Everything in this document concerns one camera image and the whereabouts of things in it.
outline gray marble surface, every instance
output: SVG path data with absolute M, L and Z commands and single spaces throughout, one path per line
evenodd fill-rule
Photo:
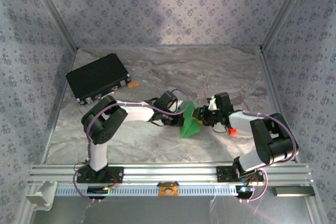
M 117 90 L 118 100 L 138 102 L 166 90 L 185 90 L 196 106 L 219 92 L 229 92 L 236 109 L 244 100 L 255 112 L 271 112 L 255 52 L 231 47 L 161 47 L 78 50 L 73 69 L 109 53 L 116 53 L 141 86 Z M 74 164 L 87 158 L 87 140 L 80 120 L 94 104 L 80 106 L 67 86 L 56 128 L 51 136 L 48 164 Z M 232 161 L 253 148 L 250 135 L 218 134 L 209 127 L 181 138 L 176 127 L 146 122 L 121 125 L 108 145 L 109 163 Z

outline wall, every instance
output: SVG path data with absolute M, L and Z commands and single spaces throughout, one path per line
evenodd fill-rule
M 0 0 L 0 223 L 38 164 L 73 53 L 41 0 Z
M 282 0 L 53 0 L 76 45 L 260 45 Z
M 336 222 L 336 0 L 297 0 L 266 52 L 282 107 Z

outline black bracket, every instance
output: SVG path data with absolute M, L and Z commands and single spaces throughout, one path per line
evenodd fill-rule
M 224 183 L 224 182 L 263 182 L 264 177 L 260 172 L 253 172 L 249 173 L 245 176 L 238 177 L 237 168 L 234 166 L 216 166 L 216 175 L 217 175 L 217 182 Z
M 89 165 L 78 171 L 77 183 L 116 184 L 122 183 L 124 167 L 105 166 L 96 172 Z

